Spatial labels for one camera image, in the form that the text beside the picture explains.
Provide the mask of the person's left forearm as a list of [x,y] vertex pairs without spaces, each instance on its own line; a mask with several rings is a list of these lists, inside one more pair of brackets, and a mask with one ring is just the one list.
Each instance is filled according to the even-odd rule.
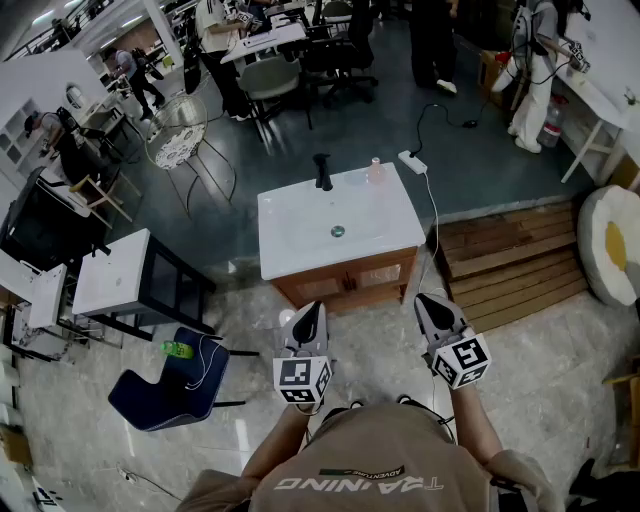
[[305,438],[310,417],[288,405],[275,426],[245,465],[243,479],[262,480],[276,467],[294,457]]

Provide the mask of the black faucet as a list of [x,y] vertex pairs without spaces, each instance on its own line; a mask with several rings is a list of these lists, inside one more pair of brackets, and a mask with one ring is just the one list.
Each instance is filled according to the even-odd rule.
[[326,153],[316,153],[312,157],[317,169],[315,187],[323,191],[331,191],[333,189],[327,163],[329,158],[330,155]]

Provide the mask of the wooden rack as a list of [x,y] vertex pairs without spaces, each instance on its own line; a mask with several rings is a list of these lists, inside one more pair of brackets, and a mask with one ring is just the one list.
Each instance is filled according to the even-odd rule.
[[621,464],[614,464],[613,468],[640,471],[640,355],[631,356],[631,373],[604,379],[604,386],[626,385],[629,388],[630,399],[630,437],[628,460]]

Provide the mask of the wooden vanity cabinet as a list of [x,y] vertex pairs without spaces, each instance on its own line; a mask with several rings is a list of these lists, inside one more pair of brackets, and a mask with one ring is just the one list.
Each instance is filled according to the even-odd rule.
[[416,263],[415,247],[381,253],[270,281],[295,308],[313,301],[329,312],[347,311],[379,302],[402,302]]

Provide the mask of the long white table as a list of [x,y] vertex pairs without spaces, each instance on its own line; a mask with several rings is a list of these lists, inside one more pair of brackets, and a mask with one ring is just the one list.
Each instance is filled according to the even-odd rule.
[[640,0],[583,0],[590,12],[569,17],[566,36],[582,45],[590,69],[559,77],[589,106],[597,121],[561,181],[567,182],[605,125],[617,129],[613,145],[605,146],[607,159],[591,173],[597,185],[604,184],[623,154],[640,166]]

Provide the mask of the white shelf unit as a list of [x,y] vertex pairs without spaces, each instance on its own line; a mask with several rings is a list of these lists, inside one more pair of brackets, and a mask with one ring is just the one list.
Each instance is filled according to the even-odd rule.
[[32,152],[38,142],[38,131],[28,136],[24,129],[24,121],[40,106],[28,98],[22,103],[15,103],[13,108],[0,116],[0,169],[16,172]]

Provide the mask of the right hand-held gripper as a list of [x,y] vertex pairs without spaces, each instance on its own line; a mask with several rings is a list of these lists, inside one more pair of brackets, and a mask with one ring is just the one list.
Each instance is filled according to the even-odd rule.
[[460,337],[469,326],[460,307],[439,295],[417,294],[414,310],[428,344],[425,358],[433,373],[439,375],[451,390],[484,377],[492,357],[483,334],[447,341],[451,337]]

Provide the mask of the white power strip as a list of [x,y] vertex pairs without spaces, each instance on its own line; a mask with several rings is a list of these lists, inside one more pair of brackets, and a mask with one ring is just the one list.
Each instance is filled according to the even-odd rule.
[[417,175],[425,175],[428,171],[428,166],[409,150],[400,152],[398,159]]

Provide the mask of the white desk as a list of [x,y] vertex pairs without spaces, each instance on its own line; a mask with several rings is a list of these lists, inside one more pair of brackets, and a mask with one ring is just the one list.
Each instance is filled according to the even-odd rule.
[[221,63],[232,62],[247,55],[300,41],[306,38],[304,27],[299,23],[277,27],[269,32],[238,40],[221,59]]

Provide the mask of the flat cardboard piece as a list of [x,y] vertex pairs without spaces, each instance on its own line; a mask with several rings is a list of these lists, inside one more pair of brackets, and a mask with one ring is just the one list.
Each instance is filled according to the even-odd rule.
[[33,465],[29,442],[23,433],[0,425],[0,445],[10,462],[27,467]]

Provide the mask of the white sink with black faucet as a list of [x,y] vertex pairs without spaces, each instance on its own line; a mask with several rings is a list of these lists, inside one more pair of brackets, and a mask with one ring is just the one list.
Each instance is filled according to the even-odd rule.
[[[258,194],[262,279],[424,244],[424,230],[395,166],[383,165],[380,185],[346,186],[342,172],[331,176],[331,191],[308,180]],[[343,226],[345,234],[333,237],[334,226]]]

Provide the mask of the person's beige t-shirt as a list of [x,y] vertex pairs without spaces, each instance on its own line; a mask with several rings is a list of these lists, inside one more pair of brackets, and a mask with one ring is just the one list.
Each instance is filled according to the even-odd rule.
[[422,408],[340,412],[264,478],[202,472],[176,512],[564,512],[537,462],[479,463]]

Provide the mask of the grey shell chair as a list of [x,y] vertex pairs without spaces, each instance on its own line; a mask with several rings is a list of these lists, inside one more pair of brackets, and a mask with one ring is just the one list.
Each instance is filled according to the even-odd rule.
[[286,60],[282,55],[257,60],[247,65],[237,79],[250,107],[250,119],[258,138],[264,141],[263,127],[290,105],[299,105],[313,129],[311,104],[299,59]]

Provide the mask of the brown cardboard box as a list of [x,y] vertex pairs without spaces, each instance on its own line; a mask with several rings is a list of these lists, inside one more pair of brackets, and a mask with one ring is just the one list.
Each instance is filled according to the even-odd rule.
[[517,90],[515,78],[509,78],[510,82],[502,91],[492,92],[491,89],[506,68],[510,56],[508,51],[482,50],[478,70],[478,85],[483,94],[489,94],[491,102],[505,111],[511,109],[514,100]]

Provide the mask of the white-topped black cabinet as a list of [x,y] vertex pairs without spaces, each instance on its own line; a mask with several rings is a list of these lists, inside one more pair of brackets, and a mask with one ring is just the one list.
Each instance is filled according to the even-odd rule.
[[212,334],[203,314],[215,290],[144,228],[83,258],[72,312],[145,341],[146,327],[166,323]]

